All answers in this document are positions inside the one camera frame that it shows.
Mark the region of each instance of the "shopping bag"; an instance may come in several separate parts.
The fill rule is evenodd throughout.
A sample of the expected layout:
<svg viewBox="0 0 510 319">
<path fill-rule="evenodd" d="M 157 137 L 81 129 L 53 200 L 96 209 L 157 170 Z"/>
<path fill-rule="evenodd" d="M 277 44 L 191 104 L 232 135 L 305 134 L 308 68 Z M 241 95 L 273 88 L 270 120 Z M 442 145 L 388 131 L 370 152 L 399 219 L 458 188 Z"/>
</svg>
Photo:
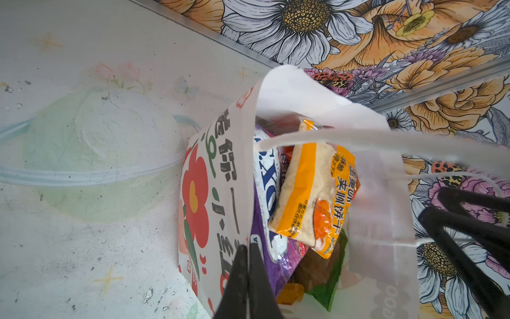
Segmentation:
<svg viewBox="0 0 510 319">
<path fill-rule="evenodd" d="M 332 127 L 389 129 L 383 116 L 335 95 L 296 68 L 280 67 L 190 139 L 178 204 L 178 263 L 180 272 L 211 316 L 221 301 L 236 249 L 241 244 L 247 245 L 249 240 L 256 116 L 258 124 L 276 133 L 297 130 L 299 116 Z M 382 167 L 385 171 L 403 173 L 400 155 L 364 149 L 351 151 L 355 152 L 362 185 L 356 199 L 364 205 L 353 201 L 349 232 L 361 228 L 363 234 L 377 233 L 378 240 L 387 242 L 414 238 L 407 183 L 388 181 L 376 174 Z M 351 251 L 366 250 L 369 239 L 356 241 L 356 236 L 349 236 L 349 241 L 354 242 L 351 248 L 355 247 Z M 381 250 L 372 246 L 364 254 L 351 253 L 351 262 L 368 268 L 361 271 L 365 275 L 386 279 L 395 287 L 405 282 L 400 288 L 417 301 L 416 251 L 392 246 Z M 386 266 L 367 264 L 369 258 Z M 370 292 L 364 297 L 367 303 L 373 304 L 375 294 Z M 308 302 L 314 303 L 305 298 L 303 305 Z M 409 306 L 409 313 L 417 313 L 417 303 Z M 310 307 L 310 315 L 316 315 L 317 311 L 327 313 L 320 307 Z"/>
<path fill-rule="evenodd" d="M 297 131 L 300 117 L 336 129 L 289 133 Z M 256 123 L 282 135 L 253 145 Z M 417 316 L 416 245 L 402 153 L 460 154 L 477 167 L 508 171 L 501 150 L 390 132 L 382 115 L 334 94 L 301 70 L 273 69 L 187 147 L 178 204 L 178 267 L 209 315 L 221 301 L 237 247 L 249 246 L 254 152 L 327 140 L 354 154 L 361 183 L 347 217 L 346 261 L 331 312 L 305 296 L 280 307 L 289 318 Z M 484 152 L 493 153 L 491 163 L 479 156 Z"/>
</svg>

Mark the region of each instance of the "red flower print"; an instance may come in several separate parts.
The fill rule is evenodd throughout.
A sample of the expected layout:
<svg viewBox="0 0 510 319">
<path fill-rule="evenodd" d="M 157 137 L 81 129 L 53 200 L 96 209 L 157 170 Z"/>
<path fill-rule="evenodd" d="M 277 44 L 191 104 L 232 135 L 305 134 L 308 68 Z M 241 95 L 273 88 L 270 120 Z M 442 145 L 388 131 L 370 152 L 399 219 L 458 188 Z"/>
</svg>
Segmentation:
<svg viewBox="0 0 510 319">
<path fill-rule="evenodd" d="M 236 102 L 236 106 L 240 109 L 243 108 L 244 106 L 244 103 L 246 102 L 246 100 L 250 97 L 251 93 L 253 92 L 253 88 L 250 89 L 250 91 L 244 93 L 244 95 L 242 97 L 240 97 L 237 102 Z"/>
<path fill-rule="evenodd" d="M 198 246 L 204 248 L 209 240 L 209 217 L 206 209 L 209 185 L 206 162 L 203 157 L 196 158 L 198 146 L 190 155 L 188 170 L 183 177 L 183 200 L 186 205 L 186 220 L 191 236 Z"/>
</svg>

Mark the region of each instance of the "paper bag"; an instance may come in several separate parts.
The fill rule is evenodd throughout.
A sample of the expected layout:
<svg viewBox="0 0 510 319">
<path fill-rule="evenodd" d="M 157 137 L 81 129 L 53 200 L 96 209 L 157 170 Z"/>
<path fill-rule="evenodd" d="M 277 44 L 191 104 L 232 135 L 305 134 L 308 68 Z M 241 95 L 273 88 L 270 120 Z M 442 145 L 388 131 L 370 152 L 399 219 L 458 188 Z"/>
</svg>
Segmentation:
<svg viewBox="0 0 510 319">
<path fill-rule="evenodd" d="M 221 301 L 237 247 L 248 246 L 255 123 L 281 134 L 297 131 L 299 116 L 336 128 L 389 130 L 382 115 L 334 94 L 295 67 L 282 66 L 190 139 L 178 204 L 178 263 L 211 316 Z M 283 314 L 301 319 L 414 318 L 416 249 L 392 244 L 414 240 L 407 182 L 387 178 L 404 174 L 401 156 L 348 149 L 356 156 L 362 186 L 346 227 L 350 261 L 341 276 L 343 289 L 336 294 L 331 313 L 306 296 L 294 306 L 282 307 Z M 384 293 L 392 299 L 387 301 Z M 405 302 L 396 301 L 398 294 L 406 295 Z"/>
</svg>

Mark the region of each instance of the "orange flower illustration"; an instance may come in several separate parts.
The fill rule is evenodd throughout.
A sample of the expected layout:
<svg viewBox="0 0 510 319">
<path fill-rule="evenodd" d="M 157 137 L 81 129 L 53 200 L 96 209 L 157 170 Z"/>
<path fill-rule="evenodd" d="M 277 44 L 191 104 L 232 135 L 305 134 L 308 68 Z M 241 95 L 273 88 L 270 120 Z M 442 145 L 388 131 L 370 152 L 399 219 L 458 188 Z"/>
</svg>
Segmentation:
<svg viewBox="0 0 510 319">
<path fill-rule="evenodd" d="M 192 240 L 204 248 L 209 240 L 209 216 L 206 209 L 209 184 L 206 163 L 196 157 L 198 146 L 190 154 L 189 167 L 183 177 L 183 200 L 186 205 L 185 219 L 189 224 Z"/>
<path fill-rule="evenodd" d="M 387 62 L 401 59 L 434 35 L 448 29 L 448 32 L 436 41 L 436 44 L 439 44 L 454 34 L 462 23 L 491 9 L 496 1 L 411 0 L 409 5 L 412 15 L 405 9 L 405 0 L 393 0 L 375 8 L 371 7 L 371 3 L 364 2 L 351 10 L 352 15 L 373 23 L 373 30 L 360 34 L 361 41 L 355 45 L 331 40 L 330 44 L 341 53 L 330 54 L 324 62 L 314 67 L 350 71 L 366 65 L 376 65 L 391 53 L 393 54 Z"/>
</svg>

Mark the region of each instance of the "yellow snack package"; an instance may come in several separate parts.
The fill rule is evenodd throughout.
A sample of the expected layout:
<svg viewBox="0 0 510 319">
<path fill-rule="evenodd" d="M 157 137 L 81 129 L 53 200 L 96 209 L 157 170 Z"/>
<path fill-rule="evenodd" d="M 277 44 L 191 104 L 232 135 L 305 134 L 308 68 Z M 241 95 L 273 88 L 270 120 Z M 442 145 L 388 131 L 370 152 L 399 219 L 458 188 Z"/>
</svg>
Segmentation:
<svg viewBox="0 0 510 319">
<path fill-rule="evenodd" d="M 302 120 L 299 130 L 316 130 Z M 355 157 L 326 142 L 296 145 L 269 229 L 328 259 L 360 186 Z"/>
</svg>

